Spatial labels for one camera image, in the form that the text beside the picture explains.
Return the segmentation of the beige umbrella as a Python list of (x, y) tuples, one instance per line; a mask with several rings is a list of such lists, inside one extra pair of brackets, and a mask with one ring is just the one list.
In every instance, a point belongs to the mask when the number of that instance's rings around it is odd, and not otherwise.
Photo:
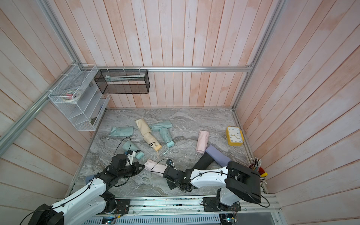
[(144, 140), (146, 143), (156, 152), (161, 150), (162, 146), (159, 143), (159, 141), (151, 134), (151, 133), (145, 133), (143, 135)]

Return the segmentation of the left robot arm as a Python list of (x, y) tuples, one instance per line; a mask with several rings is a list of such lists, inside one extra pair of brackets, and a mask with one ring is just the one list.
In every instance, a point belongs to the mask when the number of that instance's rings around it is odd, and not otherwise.
[(99, 172), (83, 188), (52, 205), (42, 204), (26, 218), (29, 225), (80, 225), (99, 213), (126, 213), (127, 208), (119, 207), (116, 197), (109, 190), (121, 187), (120, 179), (138, 175), (144, 165), (131, 163), (125, 154), (113, 156), (110, 165)]

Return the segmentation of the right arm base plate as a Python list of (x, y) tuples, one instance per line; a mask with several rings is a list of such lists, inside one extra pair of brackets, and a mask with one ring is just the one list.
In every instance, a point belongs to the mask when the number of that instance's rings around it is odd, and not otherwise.
[(205, 212), (240, 212), (242, 210), (239, 202), (227, 206), (222, 204), (217, 197), (204, 197), (200, 204)]

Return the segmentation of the mint green umbrella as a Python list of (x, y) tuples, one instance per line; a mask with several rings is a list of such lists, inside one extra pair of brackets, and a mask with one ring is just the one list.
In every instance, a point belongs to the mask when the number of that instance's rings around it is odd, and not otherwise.
[(127, 141), (122, 146), (126, 155), (134, 155), (136, 159), (141, 160), (144, 158), (144, 153), (134, 145), (131, 141)]
[(168, 128), (165, 128), (165, 127), (161, 128), (159, 130), (159, 133), (168, 148), (175, 145), (173, 138), (171, 137), (170, 132), (168, 131)]

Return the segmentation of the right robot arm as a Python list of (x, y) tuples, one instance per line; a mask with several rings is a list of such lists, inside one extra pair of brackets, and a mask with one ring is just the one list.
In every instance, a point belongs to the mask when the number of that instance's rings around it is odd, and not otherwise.
[(168, 166), (163, 178), (171, 189), (179, 188), (183, 192), (191, 192), (194, 188), (218, 187), (217, 200), (220, 204), (231, 206), (239, 200), (249, 203), (261, 203), (260, 173), (230, 161), (228, 165), (208, 170), (212, 163), (198, 161), (195, 166), (180, 171)]

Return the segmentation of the mint green sleeve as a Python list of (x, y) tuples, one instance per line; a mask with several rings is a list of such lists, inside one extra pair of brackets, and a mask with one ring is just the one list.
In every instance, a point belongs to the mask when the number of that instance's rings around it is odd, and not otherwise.
[(131, 137), (134, 133), (134, 127), (112, 127), (110, 137)]
[(149, 125), (149, 128), (151, 129), (151, 131), (160, 131), (163, 128), (172, 128), (173, 125), (170, 121), (163, 121), (163, 122), (158, 122), (155, 124), (151, 124)]

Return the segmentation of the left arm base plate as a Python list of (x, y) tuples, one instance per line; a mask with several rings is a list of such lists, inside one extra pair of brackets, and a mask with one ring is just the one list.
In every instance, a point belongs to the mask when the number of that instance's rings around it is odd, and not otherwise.
[(125, 215), (128, 214), (130, 207), (130, 199), (113, 199), (106, 203), (105, 209), (99, 214), (116, 214)]

